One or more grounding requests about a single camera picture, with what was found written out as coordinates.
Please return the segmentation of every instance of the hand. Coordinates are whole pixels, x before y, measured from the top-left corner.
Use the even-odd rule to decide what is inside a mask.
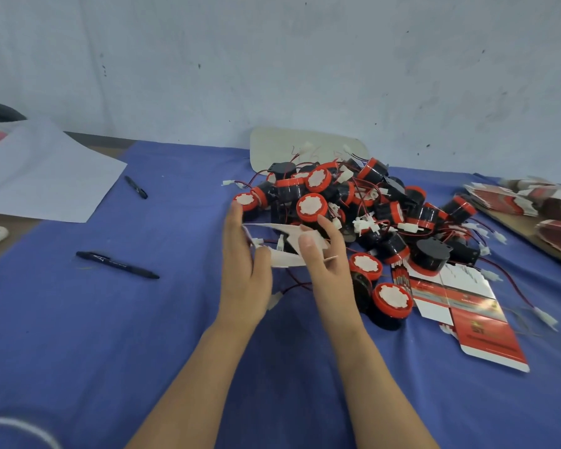
[[[321,215],[318,216],[318,224],[330,237],[330,248],[324,251],[324,258],[337,258],[325,263],[310,236],[299,237],[299,248],[312,278],[322,324],[329,335],[337,331],[359,329],[363,323],[353,295],[343,235],[330,220]]]
[[[223,278],[218,323],[253,331],[264,314],[272,294],[270,250],[255,250],[254,261],[241,226],[243,207],[232,202],[224,223]]]

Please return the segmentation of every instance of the forearm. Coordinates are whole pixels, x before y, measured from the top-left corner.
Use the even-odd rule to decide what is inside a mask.
[[[438,447],[363,324],[329,332],[358,449]]]
[[[215,322],[127,449],[211,448],[251,330]]]

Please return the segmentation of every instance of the blue tablecloth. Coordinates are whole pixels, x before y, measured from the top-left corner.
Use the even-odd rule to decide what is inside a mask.
[[[44,427],[65,448],[127,443],[216,315],[221,227],[239,191],[221,181],[249,179],[247,157],[246,150],[136,143],[124,156],[126,173],[147,200],[119,180],[89,222],[42,222],[0,258],[0,415]],[[391,173],[425,188],[437,205],[479,179],[397,167]],[[561,266],[502,231],[509,243],[492,241],[491,259],[560,321],[555,333],[524,311],[541,335],[518,336],[529,374],[465,355],[416,311],[398,332],[364,317],[397,383],[443,448],[561,448]],[[110,254],[161,279],[86,262],[75,257],[77,250]],[[276,288],[291,283],[283,273],[275,276]],[[504,307],[523,306],[508,282],[494,290]],[[245,351],[217,447],[354,445],[314,300],[293,289],[264,317]],[[3,447],[41,445],[0,429]]]

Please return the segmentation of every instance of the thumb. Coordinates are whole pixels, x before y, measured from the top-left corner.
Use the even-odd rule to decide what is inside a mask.
[[[251,277],[262,286],[272,287],[272,266],[270,260],[270,249],[262,246],[255,250],[254,271]]]
[[[310,272],[312,282],[324,280],[324,275],[327,273],[324,258],[322,253],[316,249],[316,243],[307,232],[299,236],[299,249],[303,260],[306,262],[307,270]]]

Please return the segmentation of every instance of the fingernail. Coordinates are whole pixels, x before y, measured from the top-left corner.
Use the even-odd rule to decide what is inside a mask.
[[[303,247],[310,247],[314,245],[314,240],[306,233],[299,235],[299,239],[301,240]]]

